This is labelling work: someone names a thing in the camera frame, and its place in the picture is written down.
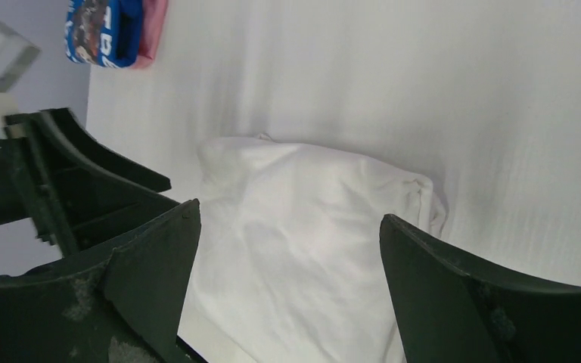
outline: table surface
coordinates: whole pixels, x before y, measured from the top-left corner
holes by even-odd
[[[433,179],[448,242],[581,284],[581,2],[171,1],[151,68],[93,68],[88,130],[180,201],[209,138],[367,154]]]

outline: white cloth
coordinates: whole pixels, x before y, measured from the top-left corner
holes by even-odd
[[[431,180],[362,155],[220,138],[200,151],[187,299],[256,361],[396,362],[380,257],[387,213],[439,236]]]
[[[169,196],[200,195],[200,142],[266,132],[427,175],[444,240],[581,284],[581,2],[212,0],[166,17],[150,69],[92,70],[88,128],[168,175]]]

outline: white table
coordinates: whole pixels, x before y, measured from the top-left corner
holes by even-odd
[[[152,68],[92,70],[88,129],[181,201],[208,138],[364,153],[437,183],[450,243],[581,284],[581,2],[172,0]]]

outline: folded cloth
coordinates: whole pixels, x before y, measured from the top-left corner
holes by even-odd
[[[379,247],[386,213],[440,235],[429,178],[308,144],[199,151],[202,232],[186,299],[261,362],[401,361]]]
[[[141,0],[72,0],[66,55],[75,63],[131,66],[137,59],[143,22]]]
[[[154,61],[167,8],[168,0],[144,0],[144,27],[141,31],[139,54],[130,68],[145,68]]]

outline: pink package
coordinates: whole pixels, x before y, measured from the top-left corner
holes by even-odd
[[[159,47],[163,22],[166,19],[168,0],[144,0],[144,26],[141,29],[137,60],[129,68],[137,70],[148,67],[154,61]]]

